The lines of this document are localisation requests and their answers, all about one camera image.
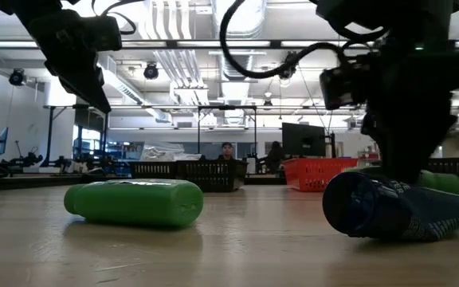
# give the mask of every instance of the red plastic basket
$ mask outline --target red plastic basket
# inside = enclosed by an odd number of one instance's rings
[[[290,159],[283,162],[286,184],[303,192],[323,192],[328,182],[359,159]]]

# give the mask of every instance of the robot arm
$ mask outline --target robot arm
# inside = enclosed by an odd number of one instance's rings
[[[339,67],[320,75],[325,106],[365,104],[361,132],[378,144],[382,172],[404,183],[415,183],[434,149],[457,118],[450,113],[451,96],[459,88],[459,51],[449,41],[449,22],[459,0],[311,0],[316,12],[349,42],[343,47],[316,43],[273,70],[256,73],[241,67],[226,44],[231,17],[245,0],[236,0],[221,23],[220,40],[227,61],[246,77],[266,78],[282,73],[316,49],[330,49]],[[345,27],[357,23],[369,34]],[[384,36],[367,54],[347,57],[344,50]]]
[[[65,90],[104,113],[110,112],[97,61],[99,51],[121,49],[116,19],[107,14],[82,18],[61,7],[59,0],[0,0],[0,10],[16,14],[45,55],[45,67],[59,77]]]

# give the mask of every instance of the green plastic bottle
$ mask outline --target green plastic bottle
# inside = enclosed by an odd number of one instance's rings
[[[69,213],[98,222],[183,227],[201,214],[203,193],[185,180],[110,180],[70,187],[64,204]]]
[[[373,175],[380,172],[380,167],[352,167],[345,169],[345,171],[357,171]],[[459,195],[459,178],[456,175],[421,171],[418,186]]]

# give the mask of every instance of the table surface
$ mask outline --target table surface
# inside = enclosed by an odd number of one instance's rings
[[[192,227],[157,231],[85,223],[65,211],[66,189],[0,191],[0,287],[459,287],[459,231],[425,244],[349,238],[327,224],[322,194],[208,194]]]

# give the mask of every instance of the blue bottle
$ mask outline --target blue bottle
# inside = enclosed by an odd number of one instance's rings
[[[344,172],[327,185],[328,222],[350,237],[435,242],[459,228],[459,195]]]

